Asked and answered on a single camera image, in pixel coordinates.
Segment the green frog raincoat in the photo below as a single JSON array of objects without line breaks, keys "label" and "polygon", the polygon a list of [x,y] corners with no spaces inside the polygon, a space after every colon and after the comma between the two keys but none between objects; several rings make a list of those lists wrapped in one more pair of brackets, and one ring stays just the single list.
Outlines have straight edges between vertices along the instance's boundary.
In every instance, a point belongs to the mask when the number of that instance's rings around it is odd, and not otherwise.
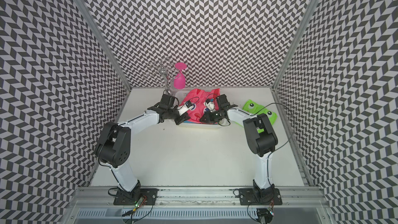
[{"label": "green frog raincoat", "polygon": [[252,100],[248,100],[243,105],[243,111],[246,111],[251,115],[265,114],[268,117],[271,125],[274,125],[274,123],[277,120],[277,114],[275,112],[267,109],[265,106],[260,105]]}]

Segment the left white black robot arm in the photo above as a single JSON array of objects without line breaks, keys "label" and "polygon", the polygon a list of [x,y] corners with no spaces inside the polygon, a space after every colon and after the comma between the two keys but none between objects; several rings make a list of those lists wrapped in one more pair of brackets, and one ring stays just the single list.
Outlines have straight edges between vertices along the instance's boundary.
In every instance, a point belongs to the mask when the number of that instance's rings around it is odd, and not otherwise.
[{"label": "left white black robot arm", "polygon": [[105,124],[94,153],[101,166],[108,167],[118,182],[118,191],[124,195],[133,195],[140,190],[140,182],[134,175],[128,162],[133,136],[153,125],[173,120],[179,125],[190,119],[188,111],[193,103],[188,100],[181,106],[175,105],[177,98],[163,94],[160,102],[145,112],[125,122]]}]

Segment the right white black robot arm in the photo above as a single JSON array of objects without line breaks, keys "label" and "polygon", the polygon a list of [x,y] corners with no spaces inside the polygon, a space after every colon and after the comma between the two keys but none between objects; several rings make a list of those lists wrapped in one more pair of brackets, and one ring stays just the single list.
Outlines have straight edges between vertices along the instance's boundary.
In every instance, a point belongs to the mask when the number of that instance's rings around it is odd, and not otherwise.
[{"label": "right white black robot arm", "polygon": [[217,110],[205,111],[201,123],[221,124],[235,122],[243,126],[250,151],[257,156],[253,194],[257,202],[265,203],[275,197],[275,185],[272,179],[272,158],[276,151],[278,138],[266,114],[255,115],[230,104],[226,95],[216,98]]}]

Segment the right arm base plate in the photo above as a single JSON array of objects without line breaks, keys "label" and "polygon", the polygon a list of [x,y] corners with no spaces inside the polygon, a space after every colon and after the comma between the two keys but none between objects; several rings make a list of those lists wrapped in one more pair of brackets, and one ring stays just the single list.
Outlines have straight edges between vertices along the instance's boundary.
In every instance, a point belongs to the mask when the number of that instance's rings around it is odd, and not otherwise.
[{"label": "right arm base plate", "polygon": [[280,206],[283,204],[282,196],[277,188],[256,191],[253,188],[239,188],[236,192],[239,202],[243,206],[248,205],[270,205]]}]

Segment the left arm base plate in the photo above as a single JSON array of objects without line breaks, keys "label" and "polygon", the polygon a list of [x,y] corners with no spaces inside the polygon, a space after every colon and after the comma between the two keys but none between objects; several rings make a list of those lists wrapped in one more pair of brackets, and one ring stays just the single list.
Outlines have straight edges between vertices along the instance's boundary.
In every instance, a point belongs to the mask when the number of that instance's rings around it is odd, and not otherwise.
[{"label": "left arm base plate", "polygon": [[157,188],[144,188],[127,192],[118,188],[113,205],[132,206],[137,204],[140,198],[146,198],[146,206],[153,206],[157,200],[158,191]]}]

